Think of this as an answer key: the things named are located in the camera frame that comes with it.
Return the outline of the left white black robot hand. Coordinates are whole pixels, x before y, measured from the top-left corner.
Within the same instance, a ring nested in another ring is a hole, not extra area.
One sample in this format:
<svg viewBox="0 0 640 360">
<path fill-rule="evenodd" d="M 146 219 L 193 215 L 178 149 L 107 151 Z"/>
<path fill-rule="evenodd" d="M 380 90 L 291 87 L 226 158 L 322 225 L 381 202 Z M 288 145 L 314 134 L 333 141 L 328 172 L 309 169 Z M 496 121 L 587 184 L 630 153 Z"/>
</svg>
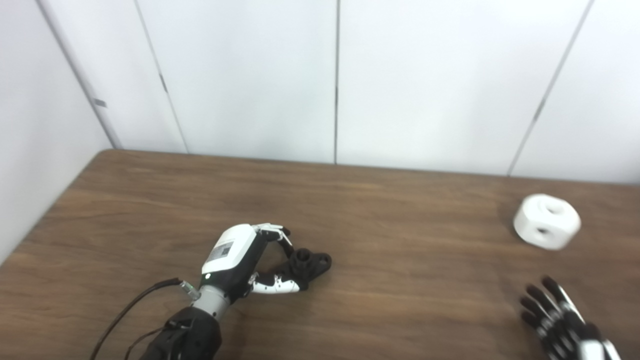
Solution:
<svg viewBox="0 0 640 360">
<path fill-rule="evenodd" d="M 290 259 L 295 251 L 290 234 L 288 228 L 271 223 L 245 223 L 228 228 L 201 267 L 199 291 L 203 293 L 205 287 L 216 289 L 231 303 L 251 293 L 272 295 L 300 291 L 299 285 L 293 280 L 284 280 L 283 275 L 256 270 L 270 243 L 279 244 Z"/>
</svg>

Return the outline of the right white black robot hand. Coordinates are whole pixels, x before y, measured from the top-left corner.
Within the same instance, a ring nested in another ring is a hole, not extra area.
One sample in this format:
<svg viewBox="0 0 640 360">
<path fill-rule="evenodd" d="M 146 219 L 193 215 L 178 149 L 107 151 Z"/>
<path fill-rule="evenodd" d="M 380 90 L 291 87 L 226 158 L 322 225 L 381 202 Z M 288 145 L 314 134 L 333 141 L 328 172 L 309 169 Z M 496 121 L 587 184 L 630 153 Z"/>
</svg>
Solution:
<svg viewBox="0 0 640 360">
<path fill-rule="evenodd" d="M 619 360 L 617 347 L 586 321 L 565 289 L 550 276 L 528 284 L 520 317 L 535 333 L 549 360 Z"/>
</svg>

